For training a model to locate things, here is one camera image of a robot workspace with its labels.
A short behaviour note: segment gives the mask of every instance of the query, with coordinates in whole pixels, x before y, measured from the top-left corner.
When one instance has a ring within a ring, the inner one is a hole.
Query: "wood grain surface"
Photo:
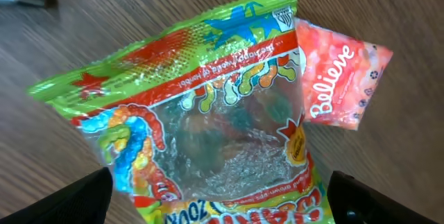
[[[57,0],[0,8],[0,217],[99,168],[75,128],[25,89],[233,0]],[[359,131],[306,125],[328,181],[342,170],[444,223],[444,0],[299,0],[298,16],[395,53]],[[107,223],[143,223],[114,194]]]

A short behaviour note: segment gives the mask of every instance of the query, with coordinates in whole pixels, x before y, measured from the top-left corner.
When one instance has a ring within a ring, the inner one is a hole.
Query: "pink wrapper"
[[[305,121],[357,130],[393,52],[304,20],[296,32]]]

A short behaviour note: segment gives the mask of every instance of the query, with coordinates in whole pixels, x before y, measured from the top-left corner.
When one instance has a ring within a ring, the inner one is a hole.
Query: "brand logo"
[[[198,200],[188,205],[188,209],[180,211],[180,213],[169,214],[165,217],[165,224],[194,223],[200,222],[209,216],[205,210],[206,200]]]
[[[305,135],[300,120],[295,123],[293,119],[287,119],[287,126],[278,128],[277,133],[285,138],[285,151],[290,164],[294,166],[305,165]]]
[[[319,114],[327,114],[333,111],[332,97],[336,83],[343,73],[343,68],[347,66],[347,60],[355,56],[354,51],[350,52],[350,47],[344,45],[342,54],[338,55],[338,60],[333,61],[333,67],[327,70],[328,76],[318,75],[317,79],[321,80],[313,85],[313,89],[320,92],[318,100],[320,105],[314,104],[310,107],[310,114],[316,118]]]
[[[305,224],[319,222],[323,219],[323,209],[319,207],[322,201],[321,192],[314,187],[310,193],[297,201],[289,201],[275,208],[251,209],[246,213],[223,213],[213,216],[207,224],[269,224],[287,222]]]
[[[277,19],[277,23],[279,24],[280,30],[282,32],[294,29],[293,11],[291,9],[291,6],[274,10],[272,14],[273,17]]]

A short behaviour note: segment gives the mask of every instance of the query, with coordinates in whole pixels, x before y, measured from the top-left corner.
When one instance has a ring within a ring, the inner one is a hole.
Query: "plastic candy wrapper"
[[[305,121],[357,130],[393,52],[296,19]]]
[[[240,0],[30,88],[148,223],[331,223],[300,125],[296,0]]]

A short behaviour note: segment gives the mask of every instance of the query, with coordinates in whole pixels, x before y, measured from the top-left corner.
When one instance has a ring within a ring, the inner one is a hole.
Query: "gummy worm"
[[[271,65],[268,73],[266,73],[259,79],[260,86],[263,88],[270,87],[277,73],[278,73],[278,68],[275,65]]]
[[[239,100],[239,95],[237,94],[237,88],[234,83],[227,79],[223,85],[223,91],[225,92],[225,102],[228,105],[234,105]]]
[[[162,124],[157,119],[157,116],[154,114],[154,112],[150,111],[148,108],[144,106],[137,106],[137,105],[129,105],[128,110],[130,112],[129,117],[141,117],[147,122],[149,128],[152,131],[151,136],[153,138],[155,146],[159,150],[164,150],[165,143],[163,137]]]
[[[253,90],[253,86],[250,83],[251,78],[258,74],[264,68],[264,63],[255,65],[253,68],[246,71],[241,77],[241,84],[239,85],[239,91],[242,95],[247,95]]]
[[[288,62],[290,61],[290,55],[286,54],[283,57],[278,57],[277,59],[277,65],[283,67],[284,65],[286,65]]]
[[[296,71],[292,67],[278,67],[277,73],[286,78],[288,81],[293,81],[296,78]]]
[[[182,109],[184,110],[190,110],[193,108],[194,105],[194,99],[196,97],[196,91],[192,90],[190,93],[183,96],[180,106],[182,106]]]
[[[99,143],[100,149],[103,151],[105,155],[105,162],[107,164],[112,163],[111,153],[108,150],[110,145],[112,145],[115,141],[119,139],[128,139],[130,136],[130,128],[121,124],[115,127],[108,128],[97,141]]]
[[[216,99],[216,90],[213,88],[211,83],[205,85],[207,91],[207,96],[200,102],[200,110],[202,112],[208,112],[211,109],[211,105]]]
[[[116,158],[114,167],[116,188],[119,191],[129,192],[129,175],[131,165],[137,157],[139,151],[143,149],[146,131],[132,132],[126,148],[123,149]]]

